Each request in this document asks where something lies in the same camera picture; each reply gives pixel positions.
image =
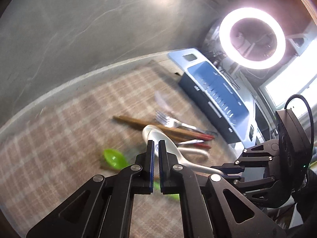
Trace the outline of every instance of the black cable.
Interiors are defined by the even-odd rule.
[[[308,111],[308,115],[309,115],[309,120],[310,120],[310,132],[311,132],[311,137],[310,137],[310,144],[311,144],[311,151],[313,153],[313,148],[314,148],[314,119],[313,119],[313,113],[312,113],[312,110],[307,102],[307,100],[302,96],[302,95],[299,95],[299,94],[295,94],[295,95],[292,95],[289,99],[287,99],[286,103],[285,103],[285,106],[284,106],[284,109],[286,109],[286,107],[288,106],[289,102],[291,102],[294,98],[299,98],[301,99],[306,107],[307,107],[307,111]]]
[[[276,218],[273,218],[273,221],[278,220],[281,216],[284,216],[293,206],[295,206],[296,203],[293,203],[291,206],[289,206],[289,208],[287,210],[285,210],[283,213],[281,213],[280,215],[278,215]]]

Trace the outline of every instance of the fork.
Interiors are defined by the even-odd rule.
[[[169,117],[168,115],[162,113],[161,111],[156,111],[155,112],[155,119],[162,125],[169,127],[169,128],[178,128],[178,127],[185,127],[203,134],[207,135],[213,135],[217,136],[218,134],[216,132],[211,132],[211,131],[205,131],[200,128],[197,128],[195,126],[183,123],[175,118]]]

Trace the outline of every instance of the chopsticks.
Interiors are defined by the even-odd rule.
[[[160,128],[164,133],[169,133],[168,136],[170,138],[172,138],[172,136],[173,137],[182,136],[182,137],[189,137],[191,139],[199,139],[199,140],[205,140],[205,141],[213,140],[215,138],[213,135],[202,134],[202,133],[183,130],[183,129],[179,129],[179,128],[169,128],[169,127],[166,127],[164,125],[157,124],[155,122],[149,122],[149,121],[145,121],[145,120],[141,120],[141,119],[135,119],[135,118],[125,116],[125,115],[120,115],[120,116],[114,115],[113,119],[117,120],[118,122],[126,123],[129,126],[135,128],[135,129],[138,129],[138,130],[142,130],[145,126],[147,126],[149,124],[155,125],[158,128]]]

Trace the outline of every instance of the window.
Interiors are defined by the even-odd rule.
[[[281,109],[293,94],[302,94],[313,107],[317,104],[317,39],[313,40],[303,54],[296,57],[274,80],[265,85],[265,96],[272,102],[272,109]],[[305,104],[294,99],[290,104],[295,115],[306,112]]]

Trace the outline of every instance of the spoon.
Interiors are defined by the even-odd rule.
[[[219,174],[221,176],[226,176],[226,174],[224,174],[222,171],[215,169],[215,168],[210,168],[210,167],[206,167],[206,166],[201,166],[201,165],[197,165],[194,164],[192,162],[189,162],[187,159],[184,158],[184,156],[180,153],[180,151],[178,150],[178,148],[176,147],[176,145],[174,144],[173,141],[171,141],[171,139],[169,137],[167,137],[164,133],[162,133],[161,131],[157,130],[157,129],[152,129],[148,136],[147,136],[147,141],[148,140],[153,140],[154,144],[155,144],[155,155],[158,157],[159,156],[159,141],[160,140],[165,140],[165,146],[166,146],[166,151],[169,153],[172,153],[174,155],[176,155],[178,163],[183,165],[183,166],[187,166],[189,168],[191,168],[193,171],[196,172],[201,172],[201,173],[206,173],[206,174]]]
[[[123,168],[126,168],[130,165],[124,155],[116,149],[105,149],[103,152],[103,156],[106,162],[116,170],[122,170]],[[161,189],[158,182],[154,182],[153,186],[157,190]],[[180,200],[180,196],[178,194],[167,194],[167,196],[176,200]]]
[[[161,133],[163,133],[158,127],[154,126],[154,125],[147,125],[143,128],[142,131],[142,137],[144,142],[147,144],[147,141],[149,140],[147,137],[150,133],[151,130],[157,130],[160,131]],[[193,149],[193,148],[183,148],[183,147],[178,147],[178,150],[180,151],[180,153],[184,154],[184,153],[191,153],[191,154],[197,154],[197,155],[202,155],[204,156],[206,159],[209,158],[209,153],[203,149]]]

